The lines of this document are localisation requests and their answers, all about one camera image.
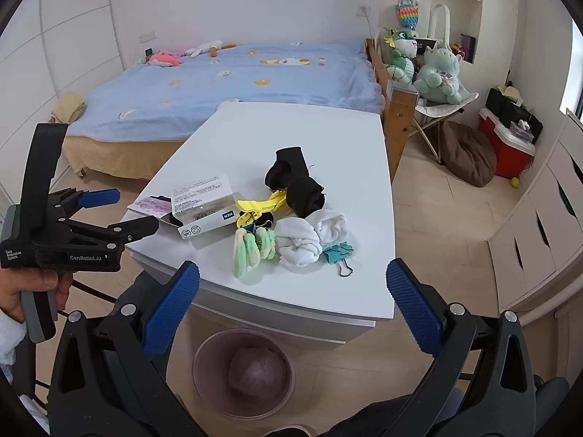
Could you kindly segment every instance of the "beige bed skirt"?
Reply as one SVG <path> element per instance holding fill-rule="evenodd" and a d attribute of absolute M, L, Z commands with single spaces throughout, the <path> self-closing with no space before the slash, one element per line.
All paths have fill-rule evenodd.
<path fill-rule="evenodd" d="M 127 179 L 151 179 L 183 141 L 108 142 L 67 136 L 63 153 L 79 176 L 88 168 Z"/>

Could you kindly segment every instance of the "brown bean bag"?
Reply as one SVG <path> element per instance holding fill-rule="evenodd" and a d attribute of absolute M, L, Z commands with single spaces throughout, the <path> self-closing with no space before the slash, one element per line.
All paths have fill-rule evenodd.
<path fill-rule="evenodd" d="M 456 122 L 443 122 L 439 143 L 445 166 L 463 181 L 483 187 L 494 178 L 496 152 L 481 131 Z"/>

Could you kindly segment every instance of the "white plush toy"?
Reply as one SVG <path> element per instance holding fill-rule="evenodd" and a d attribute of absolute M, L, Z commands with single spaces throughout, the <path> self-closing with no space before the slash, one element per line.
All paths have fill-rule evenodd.
<path fill-rule="evenodd" d="M 223 48 L 223 41 L 211 41 L 206 44 L 201 44 L 197 48 L 188 49 L 186 51 L 186 55 L 192 58 L 196 58 L 199 54 L 205 54 L 207 52 L 211 52 L 211 49 L 215 48 L 217 51 Z"/>

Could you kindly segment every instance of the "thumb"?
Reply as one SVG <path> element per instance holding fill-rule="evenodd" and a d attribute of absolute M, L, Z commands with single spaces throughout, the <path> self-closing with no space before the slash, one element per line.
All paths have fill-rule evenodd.
<path fill-rule="evenodd" d="M 54 289 L 59 283 L 56 271 L 38 268 L 21 268 L 13 270 L 10 284 L 13 293 L 20 291 L 43 292 Z"/>

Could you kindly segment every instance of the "gray handle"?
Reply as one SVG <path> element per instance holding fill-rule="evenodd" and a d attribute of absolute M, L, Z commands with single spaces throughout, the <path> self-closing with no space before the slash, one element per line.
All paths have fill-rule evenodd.
<path fill-rule="evenodd" d="M 20 293 L 28 336 L 33 343 L 42 343 L 55 336 L 57 319 L 55 293 L 56 289 L 48 292 Z"/>

